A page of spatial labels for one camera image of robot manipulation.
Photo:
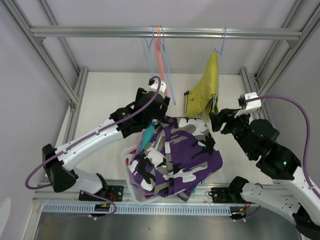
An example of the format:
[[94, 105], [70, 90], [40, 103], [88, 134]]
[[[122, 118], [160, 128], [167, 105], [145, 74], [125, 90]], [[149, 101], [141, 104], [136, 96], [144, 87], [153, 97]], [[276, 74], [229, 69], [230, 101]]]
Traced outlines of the teal trousers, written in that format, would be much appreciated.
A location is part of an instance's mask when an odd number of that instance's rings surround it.
[[153, 136], [155, 135], [156, 123], [157, 122], [153, 121], [151, 125], [143, 132], [141, 143], [139, 148], [137, 148], [138, 153], [142, 152], [147, 144], [152, 140]]

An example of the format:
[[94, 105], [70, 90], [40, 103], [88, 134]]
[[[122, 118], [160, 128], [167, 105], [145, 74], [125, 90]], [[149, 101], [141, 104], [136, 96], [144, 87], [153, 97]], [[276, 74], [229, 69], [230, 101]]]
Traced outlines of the purple grey camouflage trousers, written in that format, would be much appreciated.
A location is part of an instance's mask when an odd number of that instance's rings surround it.
[[223, 166], [206, 122], [196, 117], [158, 121], [155, 134], [128, 165], [145, 194], [187, 202], [202, 181]]

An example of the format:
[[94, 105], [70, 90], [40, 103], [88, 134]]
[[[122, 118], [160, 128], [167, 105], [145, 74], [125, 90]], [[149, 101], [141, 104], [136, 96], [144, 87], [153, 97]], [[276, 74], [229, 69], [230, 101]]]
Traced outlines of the light blue wire hanger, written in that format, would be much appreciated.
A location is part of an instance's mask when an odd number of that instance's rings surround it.
[[152, 25], [152, 33], [150, 40], [147, 40], [145, 37], [141, 39], [143, 54], [148, 65], [149, 73], [151, 76], [154, 75], [154, 67], [153, 67], [153, 60], [152, 60], [152, 44], [155, 36], [155, 27]]

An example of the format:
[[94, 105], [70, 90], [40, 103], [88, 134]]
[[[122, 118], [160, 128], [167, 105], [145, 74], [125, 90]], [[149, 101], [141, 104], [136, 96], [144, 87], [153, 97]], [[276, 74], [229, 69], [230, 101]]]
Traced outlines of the pink wire hanger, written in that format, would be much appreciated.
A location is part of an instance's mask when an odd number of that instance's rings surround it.
[[157, 58], [158, 58], [159, 72], [160, 72], [161, 79], [164, 81], [165, 71], [164, 71], [162, 52], [161, 52], [161, 32], [160, 32], [160, 27], [158, 25], [155, 26], [155, 33], [156, 33], [155, 49], [156, 49]]

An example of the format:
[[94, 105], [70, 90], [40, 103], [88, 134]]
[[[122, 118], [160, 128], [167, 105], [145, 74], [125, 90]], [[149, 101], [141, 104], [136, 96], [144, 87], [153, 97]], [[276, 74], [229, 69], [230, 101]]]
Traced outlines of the white plastic basket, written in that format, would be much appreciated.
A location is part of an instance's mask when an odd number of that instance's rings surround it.
[[129, 152], [131, 152], [133, 150], [136, 150], [136, 148], [137, 148], [137, 145], [132, 145], [132, 146], [129, 146], [129, 147], [125, 148], [121, 152], [120, 158], [121, 158], [122, 168], [123, 168], [123, 171], [124, 171], [124, 174], [125, 174], [125, 180], [126, 180], [127, 188], [128, 188], [128, 191], [129, 191], [129, 193], [131, 195], [131, 198], [132, 198], [133, 202], [135, 204], [137, 204], [137, 205], [146, 205], [146, 204], [150, 204], [150, 203], [155, 202], [155, 201], [159, 201], [162, 198], [160, 196], [156, 196], [154, 194], [144, 193], [140, 189], [134, 187], [131, 184], [130, 171], [129, 171], [128, 166], [126, 165], [125, 156], [126, 156], [127, 153], [129, 153]]

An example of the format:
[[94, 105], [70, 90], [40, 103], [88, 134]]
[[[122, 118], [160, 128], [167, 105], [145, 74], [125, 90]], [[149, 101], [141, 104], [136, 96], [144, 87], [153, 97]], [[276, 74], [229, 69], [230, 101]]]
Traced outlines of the lilac purple trousers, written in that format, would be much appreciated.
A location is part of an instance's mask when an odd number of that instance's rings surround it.
[[[142, 133], [141, 141], [138, 143], [138, 145], [134, 151], [133, 159], [136, 157], [137, 154], [139, 154], [140, 152], [142, 152], [145, 149], [145, 147], [150, 142], [150, 140], [152, 139], [153, 136], [154, 136], [154, 132], [151, 129], [146, 129]], [[130, 173], [130, 183], [134, 187], [138, 188], [139, 190], [141, 189], [141, 186], [139, 185], [139, 183], [136, 180], [133, 173]]]

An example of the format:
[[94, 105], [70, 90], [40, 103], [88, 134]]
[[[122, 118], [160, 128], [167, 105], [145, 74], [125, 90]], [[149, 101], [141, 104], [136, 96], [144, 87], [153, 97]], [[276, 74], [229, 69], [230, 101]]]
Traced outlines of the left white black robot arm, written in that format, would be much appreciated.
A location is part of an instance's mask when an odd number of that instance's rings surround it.
[[153, 120], [165, 116], [170, 98], [165, 95], [166, 86], [156, 90], [139, 88], [135, 101], [110, 114], [94, 130], [57, 148], [47, 144], [42, 148], [42, 158], [48, 161], [44, 170], [53, 191], [61, 193], [69, 189], [90, 193], [96, 200], [107, 197], [108, 184], [101, 174], [80, 170], [77, 165], [100, 149], [121, 141], [128, 136], [148, 128]]

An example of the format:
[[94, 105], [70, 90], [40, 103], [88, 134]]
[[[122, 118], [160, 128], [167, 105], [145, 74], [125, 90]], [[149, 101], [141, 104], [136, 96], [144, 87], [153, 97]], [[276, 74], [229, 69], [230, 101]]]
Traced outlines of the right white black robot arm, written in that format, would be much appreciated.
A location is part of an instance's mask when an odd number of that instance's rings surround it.
[[264, 188], [236, 176], [228, 186], [228, 198], [256, 203], [294, 224], [310, 240], [320, 238], [320, 201], [307, 186], [301, 161], [285, 146], [276, 143], [279, 131], [266, 119], [250, 120], [250, 114], [238, 115], [237, 109], [225, 108], [209, 113], [212, 130], [231, 134], [256, 167], [284, 186], [294, 197], [288, 199], [268, 193]]

